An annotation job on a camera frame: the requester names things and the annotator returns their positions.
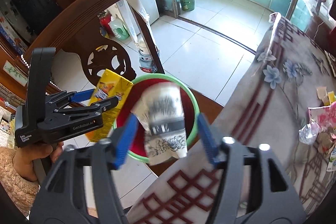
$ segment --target human hand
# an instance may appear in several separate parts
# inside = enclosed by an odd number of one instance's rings
[[[25,180],[34,182],[37,180],[33,170],[33,160],[43,159],[50,156],[55,162],[63,152],[63,142],[57,144],[56,149],[49,144],[33,144],[23,148],[18,148],[13,158],[15,171]]]

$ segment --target door threshold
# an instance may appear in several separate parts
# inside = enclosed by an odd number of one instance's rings
[[[184,17],[180,17],[180,16],[179,16],[177,19],[179,19],[179,20],[183,20],[183,21],[188,22],[188,23],[190,23],[190,24],[196,25],[197,27],[200,27],[200,28],[202,28],[202,29],[205,29],[205,30],[207,30],[207,31],[209,31],[209,32],[212,32],[212,33],[214,33],[214,34],[216,34],[216,35],[219,35],[220,37],[223,37],[223,38],[225,38],[225,39],[231,41],[232,43],[237,44],[238,46],[240,46],[240,47],[246,49],[246,50],[249,51],[250,53],[252,53],[252,54],[254,54],[254,55],[256,54],[256,51],[255,51],[255,50],[253,50],[253,49],[247,47],[246,45],[244,45],[244,44],[238,42],[237,40],[235,40],[235,39],[233,39],[233,38],[231,38],[231,37],[228,37],[227,35],[225,35],[225,34],[223,34],[223,33],[221,33],[221,32],[218,32],[218,31],[216,31],[216,30],[214,30],[214,29],[211,29],[211,28],[209,28],[209,27],[207,27],[207,26],[204,26],[203,24],[197,23],[197,22],[195,22],[195,21],[192,21],[192,20],[190,20],[190,19],[187,19],[187,18],[184,18]]]

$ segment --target wooden chair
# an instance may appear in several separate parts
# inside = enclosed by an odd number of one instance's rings
[[[83,72],[93,85],[98,83],[99,76],[97,76],[97,73],[106,68],[132,81],[135,79],[136,73],[131,66],[126,50],[117,42],[100,34],[100,22],[97,17],[100,12],[118,1],[76,0],[43,30],[25,53],[25,60],[30,60],[31,52],[36,47],[56,47],[57,52],[63,49],[66,52],[74,52],[79,55]],[[134,11],[134,14],[158,71],[164,73],[147,25],[136,11]],[[106,49],[96,50],[104,45],[107,45]],[[92,53],[92,63],[88,65],[89,56]],[[117,56],[120,64],[117,68],[112,67],[112,59],[115,56]],[[195,90],[192,90],[192,92],[199,104],[200,111],[205,113],[209,122],[212,123],[223,107]],[[160,175],[173,162],[151,166],[151,169],[154,173]]]

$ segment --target fire extinguisher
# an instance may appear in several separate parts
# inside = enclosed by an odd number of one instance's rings
[[[111,16],[112,15],[110,13],[103,12],[103,13],[99,14],[99,20],[100,20],[100,24],[106,30],[106,32],[109,35],[114,36],[114,34],[113,34],[113,32],[112,32],[112,30],[109,26],[109,23],[111,22]]]

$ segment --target framed picture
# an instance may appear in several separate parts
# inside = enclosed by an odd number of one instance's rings
[[[9,123],[7,121],[5,121],[4,119],[1,119],[0,130],[9,134]]]

